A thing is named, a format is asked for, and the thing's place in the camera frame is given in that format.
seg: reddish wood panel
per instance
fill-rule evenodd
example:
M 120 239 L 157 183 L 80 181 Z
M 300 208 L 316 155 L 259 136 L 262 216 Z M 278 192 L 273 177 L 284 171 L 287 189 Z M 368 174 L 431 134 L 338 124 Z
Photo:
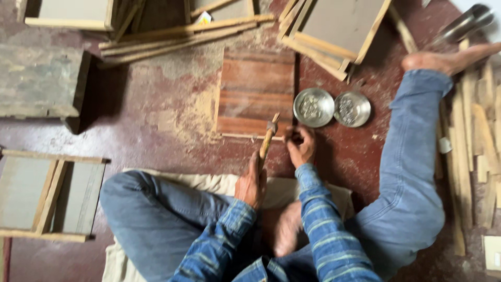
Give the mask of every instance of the reddish wood panel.
M 278 137 L 292 125 L 294 52 L 224 51 L 217 132 L 266 134 L 268 121 L 280 112 Z

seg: hammer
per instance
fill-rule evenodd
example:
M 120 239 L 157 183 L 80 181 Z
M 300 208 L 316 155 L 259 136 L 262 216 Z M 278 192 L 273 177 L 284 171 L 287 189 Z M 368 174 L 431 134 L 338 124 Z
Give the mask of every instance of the hammer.
M 265 135 L 265 140 L 263 141 L 261 149 L 259 150 L 259 166 L 258 166 L 259 173 L 263 171 L 266 155 L 268 154 L 268 149 L 270 148 L 270 143 L 272 141 L 272 138 L 275 136 L 275 134 L 277 134 L 277 131 L 279 129 L 278 126 L 279 118 L 280 118 L 280 113 L 278 112 L 275 114 L 273 121 L 268 121 L 268 126 L 266 127 L 267 131 Z

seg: blue plaid shirt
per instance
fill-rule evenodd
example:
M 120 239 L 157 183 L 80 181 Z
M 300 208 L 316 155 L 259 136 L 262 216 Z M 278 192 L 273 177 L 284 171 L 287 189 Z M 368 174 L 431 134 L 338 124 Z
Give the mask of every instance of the blue plaid shirt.
M 320 281 L 382 281 L 358 239 L 347 232 L 331 193 L 324 187 L 317 170 L 304 164 L 296 170 L 301 185 L 299 199 L 305 232 L 310 239 Z M 256 212 L 235 200 L 223 216 L 206 227 L 193 242 L 171 281 L 221 281 L 242 237 L 256 220 Z M 280 281 L 289 278 L 280 265 L 256 260 L 233 281 Z

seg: metal container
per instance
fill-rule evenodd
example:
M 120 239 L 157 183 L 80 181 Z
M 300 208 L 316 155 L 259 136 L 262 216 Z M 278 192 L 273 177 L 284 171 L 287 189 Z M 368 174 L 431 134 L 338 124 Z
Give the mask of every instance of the metal container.
M 459 18 L 445 27 L 435 39 L 435 42 L 446 41 L 456 43 L 468 34 L 490 25 L 494 21 L 494 11 L 482 4 L 473 5 Z
M 320 88 L 301 91 L 294 100 L 294 116 L 304 125 L 317 128 L 328 124 L 334 114 L 334 99 Z
M 370 115 L 371 103 L 359 92 L 344 92 L 334 101 L 334 117 L 344 126 L 362 126 Z

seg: wooden hammer handle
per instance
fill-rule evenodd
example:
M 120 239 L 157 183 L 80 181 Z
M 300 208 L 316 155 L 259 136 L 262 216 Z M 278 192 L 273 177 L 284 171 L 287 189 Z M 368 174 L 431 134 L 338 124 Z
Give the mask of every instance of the wooden hammer handle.
M 273 124 L 275 125 L 276 130 L 278 130 L 278 122 L 280 118 L 280 113 L 276 113 L 275 117 L 273 118 Z M 275 136 L 276 131 L 273 130 L 273 128 L 269 128 L 268 131 L 266 131 L 265 139 L 263 140 L 263 144 L 261 145 L 261 149 L 259 150 L 259 167 L 258 171 L 261 173 L 263 171 L 263 166 L 265 165 L 265 160 L 266 160 L 266 155 L 268 154 L 268 149 L 270 148 L 270 143 L 272 141 L 272 138 Z

